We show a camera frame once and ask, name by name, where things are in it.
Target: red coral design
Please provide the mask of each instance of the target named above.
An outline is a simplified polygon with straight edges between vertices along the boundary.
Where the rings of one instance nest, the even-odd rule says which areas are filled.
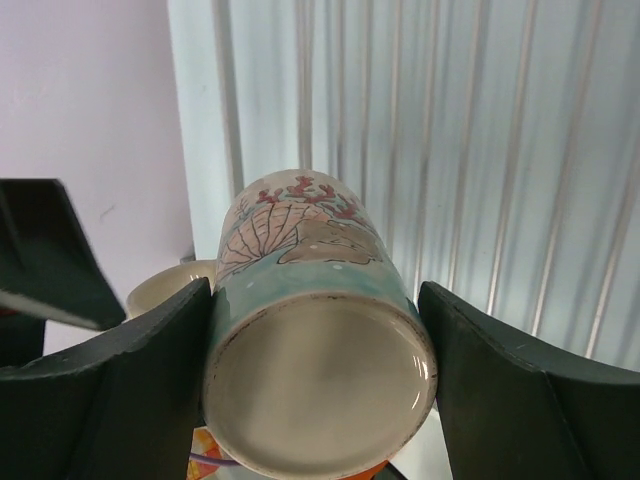
[[[296,177],[296,181],[297,185],[287,187],[285,198],[297,198],[301,199],[302,203],[319,204],[322,208],[330,211],[336,219],[351,220],[375,234],[373,226],[359,214],[358,201],[355,197],[347,199],[342,194],[336,195],[335,189],[331,185],[318,185],[318,189],[322,191],[318,193],[313,188],[313,177],[300,175]],[[282,201],[280,199],[280,195],[283,193],[281,188],[275,190],[272,195],[269,194],[269,191],[270,189],[266,189],[259,192],[257,203],[275,204]],[[344,202],[344,205],[336,205],[335,200],[338,198]]]
[[[318,188],[324,193],[318,195],[312,195],[309,190],[313,186],[313,178],[299,176],[296,177],[298,185],[294,187],[287,187],[288,197],[291,198],[304,198],[304,203],[320,203],[325,202],[331,198],[336,198],[336,192],[331,185],[318,185]]]
[[[262,190],[258,193],[258,201],[256,203],[278,203],[280,201],[280,195],[282,194],[282,191],[283,190],[279,188],[273,192],[273,195],[269,195],[269,189]]]
[[[323,207],[331,210],[335,218],[352,220],[367,229],[372,228],[371,225],[369,225],[363,218],[358,215],[358,204],[355,198],[349,200],[342,194],[338,194],[338,197],[345,203],[345,206],[336,205],[337,209],[332,205],[323,205]]]
[[[290,197],[307,197],[306,193],[309,191],[309,187],[313,185],[313,177],[305,177],[300,175],[296,177],[298,185],[295,187],[287,187]]]

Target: ceramic mug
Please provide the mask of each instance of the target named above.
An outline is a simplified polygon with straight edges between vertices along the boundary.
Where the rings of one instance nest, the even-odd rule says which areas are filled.
[[[216,278],[215,260],[195,260],[163,270],[148,278],[127,296],[127,314],[135,318],[156,308],[197,278],[207,277],[213,289]]]
[[[203,411],[275,478],[344,478],[391,458],[434,401],[431,341],[356,196],[288,170],[224,220]]]

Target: upside-down mug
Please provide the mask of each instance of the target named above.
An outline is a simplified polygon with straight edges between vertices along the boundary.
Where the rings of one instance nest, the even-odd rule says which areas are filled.
[[[203,411],[231,457],[274,478],[389,459],[434,401],[431,341],[356,196],[287,170],[234,201],[218,253]]]
[[[205,277],[213,287],[216,279],[215,260],[195,260],[155,274],[134,288],[127,296],[126,306],[129,318],[147,313],[193,280]]]

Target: mug bottom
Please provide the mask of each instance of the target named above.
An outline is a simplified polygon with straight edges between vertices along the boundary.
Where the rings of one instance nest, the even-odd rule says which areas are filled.
[[[387,460],[435,396],[424,333],[367,297],[285,300],[216,352],[206,367],[207,425],[238,462],[277,478],[343,478]]]

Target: orange object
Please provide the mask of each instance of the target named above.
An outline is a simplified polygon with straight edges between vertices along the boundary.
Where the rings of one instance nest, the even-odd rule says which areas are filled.
[[[382,462],[369,470],[347,477],[346,480],[371,480],[376,473],[380,472],[380,470],[387,466],[387,463],[389,463],[389,461]]]
[[[191,451],[209,458],[224,459],[220,447],[206,428],[196,428],[193,431]],[[194,460],[189,460],[187,465],[187,480],[201,480],[214,473],[218,468],[215,465],[204,465]]]

